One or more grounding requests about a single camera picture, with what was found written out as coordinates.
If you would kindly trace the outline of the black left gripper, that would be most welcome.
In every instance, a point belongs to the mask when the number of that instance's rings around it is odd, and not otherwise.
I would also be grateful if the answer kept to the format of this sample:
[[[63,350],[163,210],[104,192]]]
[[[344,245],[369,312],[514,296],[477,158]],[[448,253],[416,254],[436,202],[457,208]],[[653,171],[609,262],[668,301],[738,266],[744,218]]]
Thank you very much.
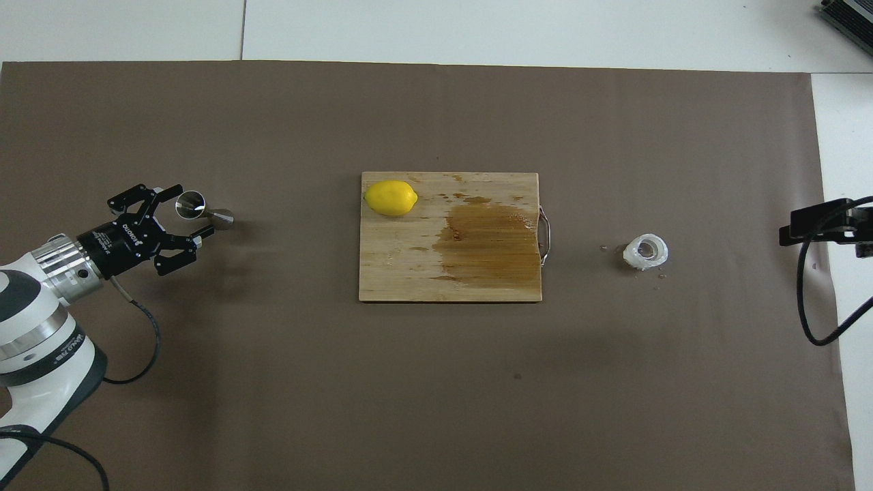
[[[205,226],[188,236],[172,235],[155,218],[159,205],[181,193],[181,184],[168,189],[139,184],[107,200],[115,219],[76,237],[102,279],[119,276],[151,258],[159,276],[197,260],[197,250],[215,227]]]

